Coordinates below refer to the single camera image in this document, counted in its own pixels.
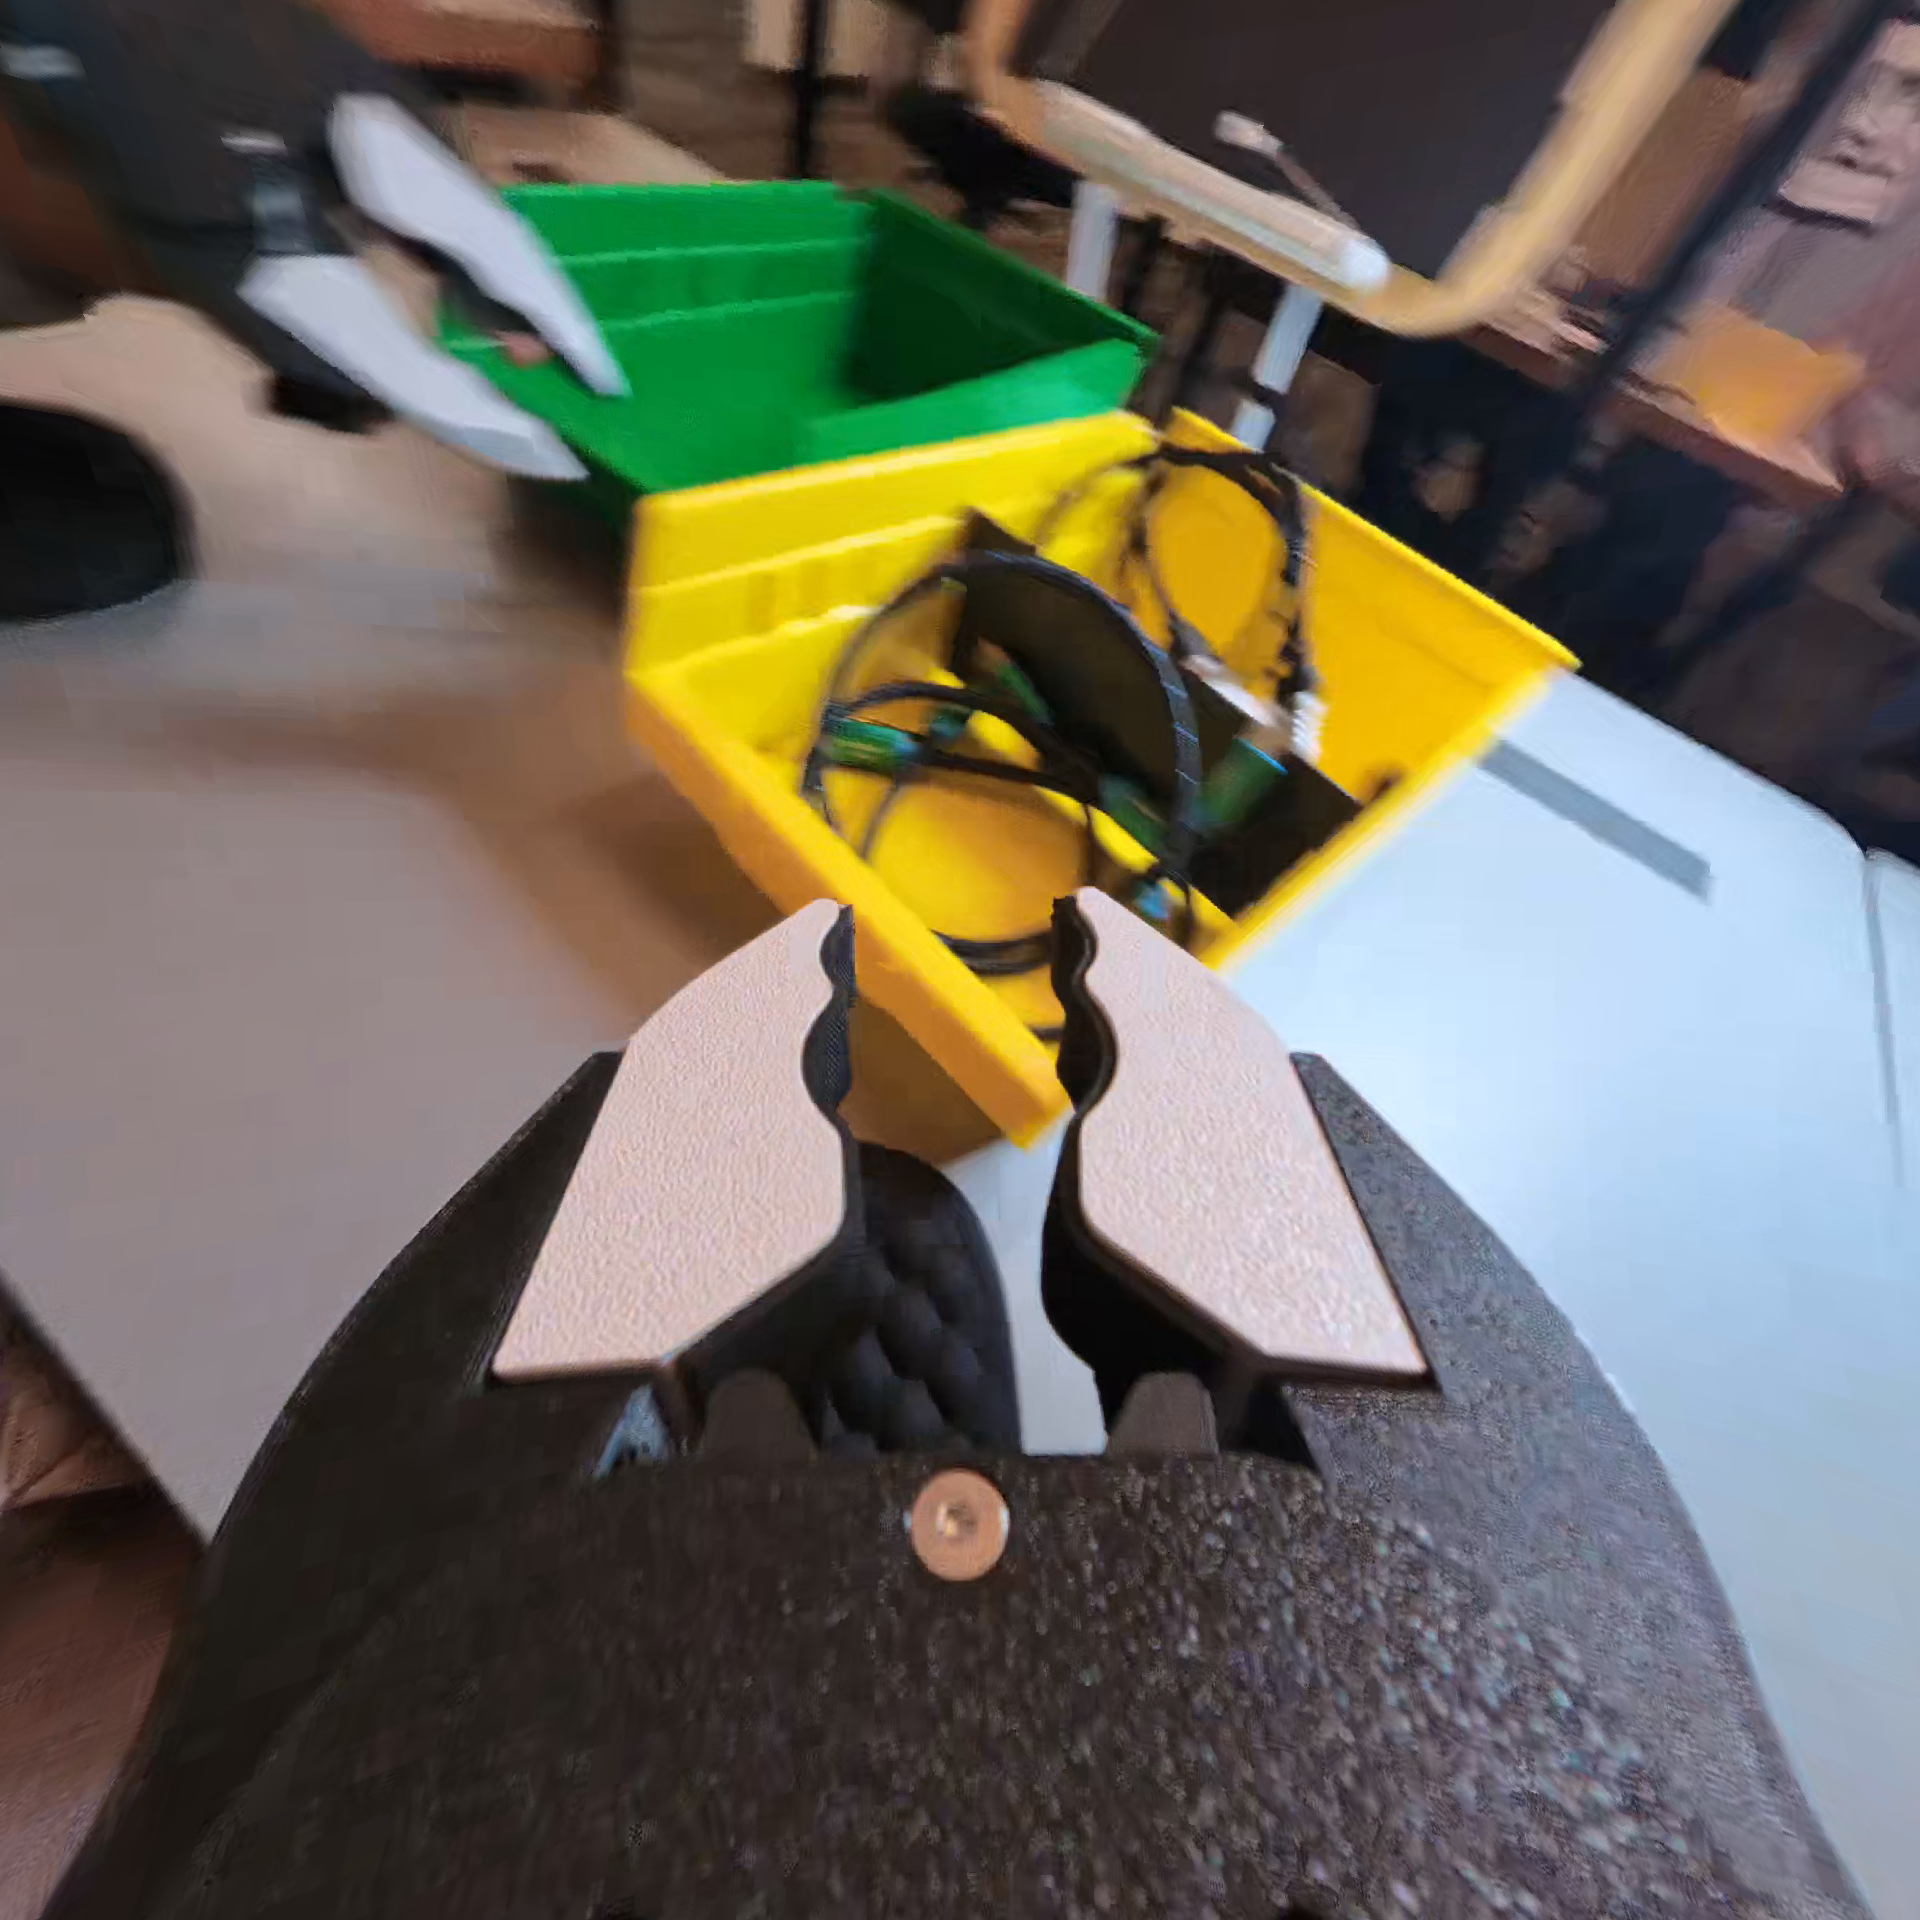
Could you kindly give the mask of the green plastic bin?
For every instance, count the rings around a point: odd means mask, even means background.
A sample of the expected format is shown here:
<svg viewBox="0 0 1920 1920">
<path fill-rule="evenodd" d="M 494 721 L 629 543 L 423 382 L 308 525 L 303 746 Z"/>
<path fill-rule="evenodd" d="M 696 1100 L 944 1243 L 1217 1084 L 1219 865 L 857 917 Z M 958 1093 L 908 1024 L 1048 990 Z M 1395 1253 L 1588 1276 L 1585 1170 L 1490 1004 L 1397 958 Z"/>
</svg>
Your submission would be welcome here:
<svg viewBox="0 0 1920 1920">
<path fill-rule="evenodd" d="M 613 503 L 1094 418 L 1157 334 L 889 190 L 829 182 L 520 184 L 629 395 L 519 363 L 446 299 L 440 337 L 542 419 Z"/>
</svg>

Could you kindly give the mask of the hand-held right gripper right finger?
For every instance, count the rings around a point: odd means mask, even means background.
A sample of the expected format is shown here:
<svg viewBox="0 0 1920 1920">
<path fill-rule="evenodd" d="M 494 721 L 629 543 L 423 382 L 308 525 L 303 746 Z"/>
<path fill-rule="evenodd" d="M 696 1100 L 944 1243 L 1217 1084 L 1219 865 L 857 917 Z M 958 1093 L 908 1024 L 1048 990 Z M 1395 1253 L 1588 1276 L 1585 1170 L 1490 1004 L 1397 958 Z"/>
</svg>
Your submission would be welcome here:
<svg viewBox="0 0 1920 1920">
<path fill-rule="evenodd" d="M 1101 1383 L 1425 1383 L 1429 1356 L 1279 1034 L 1090 886 L 1057 902 L 1069 1095 L 1053 1330 Z"/>
</svg>

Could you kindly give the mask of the yellow plastic bin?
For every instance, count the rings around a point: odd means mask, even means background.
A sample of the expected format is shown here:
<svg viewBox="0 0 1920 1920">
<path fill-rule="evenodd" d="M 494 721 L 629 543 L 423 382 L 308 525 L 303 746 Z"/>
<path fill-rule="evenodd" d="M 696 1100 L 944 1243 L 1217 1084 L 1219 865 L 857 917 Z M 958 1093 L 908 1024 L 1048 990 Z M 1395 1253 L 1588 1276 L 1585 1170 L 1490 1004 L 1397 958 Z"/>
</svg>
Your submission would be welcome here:
<svg viewBox="0 0 1920 1920">
<path fill-rule="evenodd" d="M 1044 971 L 975 975 L 939 929 L 996 938 L 1043 922 L 1082 872 L 1073 808 L 923 790 L 866 859 L 804 800 L 804 752 L 843 645 L 958 546 L 972 514 L 1033 536 L 1088 481 L 1044 551 L 1162 639 L 1166 615 L 1123 559 L 1142 478 L 1117 471 L 1157 440 L 1147 419 L 1114 410 L 654 491 L 631 508 L 637 738 L 783 912 L 817 897 L 855 909 L 862 995 L 1018 1142 L 1064 1109 L 1038 1036 L 1059 999 Z M 1386 848 L 1572 668 L 1556 639 L 1346 505 L 1306 490 L 1304 508 L 1306 633 L 1324 699 L 1316 766 L 1362 808 L 1247 908 L 1197 902 L 1197 953 L 1217 971 Z"/>
</svg>

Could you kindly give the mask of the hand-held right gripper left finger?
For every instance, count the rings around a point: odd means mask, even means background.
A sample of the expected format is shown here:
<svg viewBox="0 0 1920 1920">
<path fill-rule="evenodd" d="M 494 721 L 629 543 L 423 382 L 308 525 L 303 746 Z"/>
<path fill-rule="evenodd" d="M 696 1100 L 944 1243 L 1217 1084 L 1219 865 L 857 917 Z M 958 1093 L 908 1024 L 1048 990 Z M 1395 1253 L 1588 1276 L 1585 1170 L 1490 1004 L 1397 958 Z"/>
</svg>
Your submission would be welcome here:
<svg viewBox="0 0 1920 1920">
<path fill-rule="evenodd" d="M 496 1348 L 501 1381 L 778 1369 L 861 1237 L 855 915 L 819 897 L 629 1037 Z"/>
</svg>

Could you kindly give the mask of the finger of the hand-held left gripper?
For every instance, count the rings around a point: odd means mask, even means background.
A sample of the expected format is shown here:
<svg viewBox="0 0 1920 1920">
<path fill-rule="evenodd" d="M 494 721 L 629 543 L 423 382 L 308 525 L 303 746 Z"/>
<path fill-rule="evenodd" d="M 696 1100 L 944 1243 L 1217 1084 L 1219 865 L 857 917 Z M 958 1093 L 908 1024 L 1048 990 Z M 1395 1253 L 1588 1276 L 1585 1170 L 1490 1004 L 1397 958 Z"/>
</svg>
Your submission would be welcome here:
<svg viewBox="0 0 1920 1920">
<path fill-rule="evenodd" d="M 440 444 L 507 474 L 583 483 L 584 461 L 471 363 L 429 344 L 354 254 L 260 254 L 239 283 L 256 315 Z"/>
<path fill-rule="evenodd" d="M 390 95 L 349 91 L 329 110 L 326 142 L 359 214 L 533 324 L 590 391 L 631 395 L 600 324 L 540 231 L 423 119 Z"/>
</svg>

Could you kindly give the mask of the white metal stand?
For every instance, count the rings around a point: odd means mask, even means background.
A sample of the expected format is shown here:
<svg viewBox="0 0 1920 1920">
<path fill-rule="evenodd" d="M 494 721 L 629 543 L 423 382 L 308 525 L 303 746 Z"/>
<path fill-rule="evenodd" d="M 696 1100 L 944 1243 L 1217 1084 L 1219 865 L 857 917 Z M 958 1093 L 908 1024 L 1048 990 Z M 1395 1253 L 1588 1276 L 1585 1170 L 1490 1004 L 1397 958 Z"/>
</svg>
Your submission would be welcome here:
<svg viewBox="0 0 1920 1920">
<path fill-rule="evenodd" d="M 1075 171 L 1066 281 L 1106 296 L 1123 205 L 1151 220 L 1191 227 L 1207 245 L 1233 252 L 1283 281 L 1261 337 L 1251 387 L 1233 419 L 1245 444 L 1275 444 L 1285 400 L 1306 358 L 1327 293 L 1375 293 L 1388 279 L 1380 245 L 1343 212 L 1316 204 L 1299 182 L 1257 185 L 1191 155 L 1137 119 L 1057 82 L 1026 88 L 1036 112 L 1034 139 Z"/>
</svg>

